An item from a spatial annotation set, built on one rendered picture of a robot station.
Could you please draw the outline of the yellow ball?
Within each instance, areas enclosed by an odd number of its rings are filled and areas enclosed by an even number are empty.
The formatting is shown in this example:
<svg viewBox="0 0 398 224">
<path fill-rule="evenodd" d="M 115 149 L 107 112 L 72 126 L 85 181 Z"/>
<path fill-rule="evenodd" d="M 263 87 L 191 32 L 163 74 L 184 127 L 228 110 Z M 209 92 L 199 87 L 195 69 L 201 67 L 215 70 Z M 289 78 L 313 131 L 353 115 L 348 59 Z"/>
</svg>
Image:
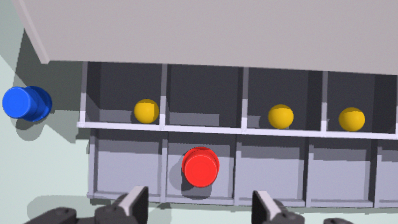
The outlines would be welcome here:
<svg viewBox="0 0 398 224">
<path fill-rule="evenodd" d="M 286 105 L 275 105 L 269 111 L 268 119 L 273 127 L 277 129 L 284 129 L 291 125 L 293 121 L 293 112 Z"/>
<path fill-rule="evenodd" d="M 134 114 L 141 123 L 152 123 L 159 115 L 159 107 L 153 100 L 143 99 L 136 104 Z"/>
<path fill-rule="evenodd" d="M 341 127 L 347 131 L 357 131 L 361 129 L 365 123 L 365 116 L 361 110 L 357 108 L 346 108 L 339 116 Z"/>
</svg>

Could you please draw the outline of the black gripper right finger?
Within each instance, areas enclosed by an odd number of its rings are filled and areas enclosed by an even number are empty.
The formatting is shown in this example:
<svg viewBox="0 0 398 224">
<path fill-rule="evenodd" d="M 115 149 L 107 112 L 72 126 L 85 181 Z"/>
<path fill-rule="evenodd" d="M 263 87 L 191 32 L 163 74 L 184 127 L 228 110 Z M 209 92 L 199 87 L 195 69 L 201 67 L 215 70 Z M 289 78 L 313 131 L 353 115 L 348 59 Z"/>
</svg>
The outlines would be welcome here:
<svg viewBox="0 0 398 224">
<path fill-rule="evenodd" d="M 251 224 L 305 224 L 302 215 L 289 212 L 282 202 L 273 200 L 266 191 L 253 191 Z M 323 220 L 323 224 L 354 223 L 342 218 L 327 218 Z"/>
</svg>

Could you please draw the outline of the red plug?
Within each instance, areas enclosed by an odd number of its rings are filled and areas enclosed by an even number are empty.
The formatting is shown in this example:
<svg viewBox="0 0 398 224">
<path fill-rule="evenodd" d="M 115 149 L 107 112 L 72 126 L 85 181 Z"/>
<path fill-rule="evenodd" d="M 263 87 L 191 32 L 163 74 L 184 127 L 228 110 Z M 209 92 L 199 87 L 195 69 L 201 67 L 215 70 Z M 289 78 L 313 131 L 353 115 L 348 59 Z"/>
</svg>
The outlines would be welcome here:
<svg viewBox="0 0 398 224">
<path fill-rule="evenodd" d="M 182 161 L 182 170 L 186 180 L 192 186 L 199 188 L 207 187 L 215 181 L 218 174 L 217 167 L 219 171 L 218 157 L 206 147 L 192 148 L 185 154 Z"/>
</svg>

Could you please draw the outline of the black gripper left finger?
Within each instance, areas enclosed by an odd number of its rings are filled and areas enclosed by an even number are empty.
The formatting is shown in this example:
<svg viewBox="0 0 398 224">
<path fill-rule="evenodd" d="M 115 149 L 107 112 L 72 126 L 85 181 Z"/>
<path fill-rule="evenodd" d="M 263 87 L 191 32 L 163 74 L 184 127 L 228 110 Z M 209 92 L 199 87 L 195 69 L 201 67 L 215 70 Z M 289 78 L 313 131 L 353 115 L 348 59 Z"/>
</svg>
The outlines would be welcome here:
<svg viewBox="0 0 398 224">
<path fill-rule="evenodd" d="M 119 196 L 111 205 L 96 208 L 93 217 L 77 218 L 75 209 L 58 207 L 24 224 L 147 224 L 148 200 L 148 186 L 135 186 L 129 194 Z"/>
</svg>

